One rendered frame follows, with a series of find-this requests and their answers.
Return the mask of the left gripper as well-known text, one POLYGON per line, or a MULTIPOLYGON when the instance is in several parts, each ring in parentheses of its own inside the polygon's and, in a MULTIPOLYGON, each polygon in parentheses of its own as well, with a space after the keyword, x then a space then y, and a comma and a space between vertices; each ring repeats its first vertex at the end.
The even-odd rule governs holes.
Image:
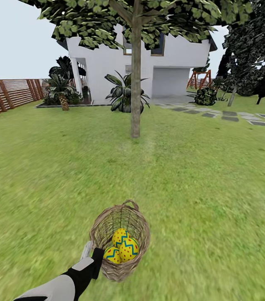
POLYGON ((98 269, 95 273, 95 275, 92 277, 92 279, 98 279, 99 276, 99 271, 102 265, 102 260, 103 260, 103 256, 104 256, 104 250, 100 249, 100 248, 94 248, 94 252, 91 258, 95 258, 96 261, 98 262, 98 269))

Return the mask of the wicker basket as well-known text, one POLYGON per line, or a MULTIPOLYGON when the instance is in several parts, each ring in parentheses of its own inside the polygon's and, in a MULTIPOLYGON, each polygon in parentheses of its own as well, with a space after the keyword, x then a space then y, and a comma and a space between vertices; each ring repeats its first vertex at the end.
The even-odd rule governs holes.
POLYGON ((143 255, 147 252, 149 242, 150 242, 150 228, 148 222, 139 211, 139 206, 133 199, 126 200, 123 204, 115 205, 105 209, 96 219, 94 225, 91 227, 91 231, 89 233, 89 241, 93 242, 92 251, 94 248, 100 248, 105 250, 106 245, 110 244, 112 241, 113 235, 108 237, 108 232, 112 229, 115 229, 116 223, 114 217, 118 216, 119 220, 123 218, 123 210, 128 210, 126 230, 128 231, 130 228, 133 228, 132 234, 136 234, 136 240, 138 240, 139 251, 138 255, 130 261, 125 263, 115 264, 109 259, 103 258, 101 270, 103 276, 107 278, 109 281, 123 282, 127 277, 134 273, 136 270, 138 263, 141 261, 143 255), (134 208, 125 205, 128 202, 132 202, 134 208), (111 216, 111 225, 108 226, 108 222, 106 219, 111 216), (133 223, 134 219, 132 216, 135 216, 136 219, 133 223), (101 234, 101 231, 105 235, 101 234), (97 236, 96 236, 97 235, 97 236))

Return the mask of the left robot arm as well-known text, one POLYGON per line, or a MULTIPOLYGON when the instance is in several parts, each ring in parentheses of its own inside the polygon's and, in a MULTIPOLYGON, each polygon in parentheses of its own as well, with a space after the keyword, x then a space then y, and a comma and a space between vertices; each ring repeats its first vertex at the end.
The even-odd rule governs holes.
POLYGON ((89 258, 92 246, 92 241, 85 244, 81 260, 67 272, 24 292, 13 301, 78 301, 91 279, 98 279, 102 265, 104 250, 94 248, 93 255, 89 258))

